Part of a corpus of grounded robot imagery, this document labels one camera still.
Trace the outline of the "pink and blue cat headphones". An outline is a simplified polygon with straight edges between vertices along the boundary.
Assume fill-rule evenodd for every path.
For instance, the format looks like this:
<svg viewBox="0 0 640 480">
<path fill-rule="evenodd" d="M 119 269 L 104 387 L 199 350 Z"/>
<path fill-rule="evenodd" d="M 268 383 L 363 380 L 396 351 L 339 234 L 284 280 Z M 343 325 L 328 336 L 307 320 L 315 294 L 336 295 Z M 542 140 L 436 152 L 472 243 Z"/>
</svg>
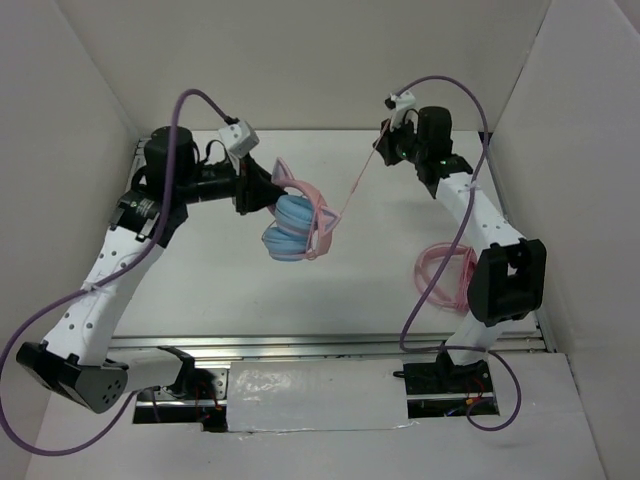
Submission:
<svg viewBox="0 0 640 480">
<path fill-rule="evenodd" d="M 294 262 L 326 255 L 342 214 L 328 206 L 316 187 L 296 179 L 281 158 L 276 159 L 271 180 L 274 185 L 295 190 L 297 194 L 285 193 L 269 208 L 274 221 L 262 235 L 269 256 L 277 261 Z"/>
</svg>

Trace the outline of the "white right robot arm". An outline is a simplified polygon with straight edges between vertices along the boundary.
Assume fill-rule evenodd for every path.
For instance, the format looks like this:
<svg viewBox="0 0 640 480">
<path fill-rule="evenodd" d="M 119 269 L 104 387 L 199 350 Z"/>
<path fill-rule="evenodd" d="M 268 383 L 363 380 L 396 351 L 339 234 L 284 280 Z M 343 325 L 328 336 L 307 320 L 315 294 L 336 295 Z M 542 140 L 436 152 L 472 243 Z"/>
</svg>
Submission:
<svg viewBox="0 0 640 480">
<path fill-rule="evenodd" d="M 384 163 L 411 163 L 431 197 L 456 220 L 476 257 L 466 290 L 462 324 L 427 368 L 406 371 L 409 383 L 422 382 L 454 392 L 479 377 L 487 352 L 513 323 L 542 303 L 547 252 L 509 224 L 476 181 L 479 169 L 453 151 L 450 112 L 391 99 L 390 124 L 382 128 L 376 150 Z"/>
</svg>

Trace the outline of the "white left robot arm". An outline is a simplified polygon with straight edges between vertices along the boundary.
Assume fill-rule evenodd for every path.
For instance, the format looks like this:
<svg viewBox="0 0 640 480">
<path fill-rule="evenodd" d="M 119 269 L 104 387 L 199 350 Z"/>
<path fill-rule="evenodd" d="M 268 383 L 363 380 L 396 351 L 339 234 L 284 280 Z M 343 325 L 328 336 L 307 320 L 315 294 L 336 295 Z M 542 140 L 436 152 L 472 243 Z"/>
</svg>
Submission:
<svg viewBox="0 0 640 480">
<path fill-rule="evenodd" d="M 186 222 L 189 205 L 229 199 L 245 215 L 283 195 L 252 158 L 259 139 L 246 122 L 220 129 L 215 141 L 223 149 L 216 163 L 184 127 L 159 128 L 143 144 L 141 163 L 82 286 L 64 301 L 62 318 L 45 337 L 17 351 L 17 362 L 42 386 L 98 414 L 123 393 L 147 386 L 161 386 L 177 399 L 195 390 L 195 361 L 178 349 L 159 348 L 142 380 L 135 379 L 134 364 L 110 359 L 108 350 L 142 279 Z"/>
</svg>

